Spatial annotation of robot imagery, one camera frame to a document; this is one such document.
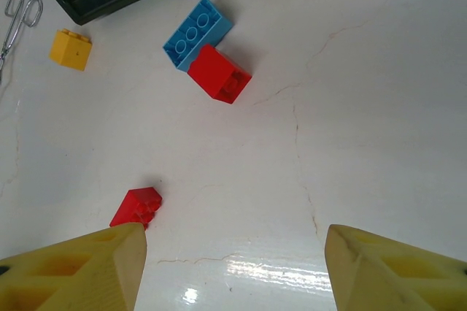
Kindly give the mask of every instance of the white surface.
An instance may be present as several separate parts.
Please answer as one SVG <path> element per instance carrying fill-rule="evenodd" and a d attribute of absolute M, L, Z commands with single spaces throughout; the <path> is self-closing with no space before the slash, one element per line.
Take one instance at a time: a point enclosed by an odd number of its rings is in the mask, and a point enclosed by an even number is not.
<path fill-rule="evenodd" d="M 214 0 L 254 73 L 234 105 L 162 50 L 198 1 L 78 28 L 44 0 L 0 93 L 0 257 L 154 185 L 136 310 L 335 310 L 331 223 L 467 259 L 467 0 Z M 92 37 L 85 73 L 49 60 L 62 28 Z"/>

